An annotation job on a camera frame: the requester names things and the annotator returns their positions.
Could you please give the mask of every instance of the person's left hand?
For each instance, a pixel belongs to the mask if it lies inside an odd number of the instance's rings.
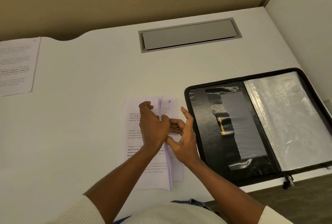
[[[143,147],[157,154],[168,136],[170,123],[168,116],[163,114],[160,121],[151,109],[153,106],[150,101],[142,102],[139,105],[141,113],[139,127],[141,128]]]

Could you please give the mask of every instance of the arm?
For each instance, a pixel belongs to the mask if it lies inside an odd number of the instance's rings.
[[[197,176],[231,223],[257,224],[264,206],[201,161],[193,131],[193,117],[184,107],[181,107],[181,111],[187,119],[186,123],[170,119],[170,132],[180,134],[180,142],[175,142],[171,137],[166,140],[177,159]]]
[[[84,195],[97,207],[106,223],[112,223],[127,200],[139,177],[147,165],[158,153],[169,132],[169,120],[166,115],[161,121],[151,111],[150,102],[139,105],[143,146],[121,166],[110,172]]]

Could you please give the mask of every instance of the forearm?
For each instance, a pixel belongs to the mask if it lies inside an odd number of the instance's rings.
[[[154,151],[142,147],[135,155],[98,181],[84,194],[94,203],[106,223],[114,221],[155,154]]]
[[[203,161],[188,168],[206,187],[221,211],[233,224],[257,224],[264,206],[240,188],[212,171]]]

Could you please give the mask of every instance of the person's right arm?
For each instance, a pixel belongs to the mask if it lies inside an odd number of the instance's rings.
[[[168,137],[166,143],[177,159],[197,176],[206,187],[220,210],[233,224],[257,224],[264,206],[240,188],[212,171],[199,157],[196,135],[193,131],[193,117],[181,107],[187,121],[170,119],[170,132],[180,134],[180,142]]]

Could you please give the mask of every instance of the zipper pull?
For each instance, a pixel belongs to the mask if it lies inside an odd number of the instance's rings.
[[[289,188],[289,186],[294,186],[294,179],[293,179],[293,177],[291,176],[291,175],[286,175],[285,176],[285,182],[284,182],[284,184],[283,184],[283,188],[285,189],[285,190],[287,190],[288,188]]]

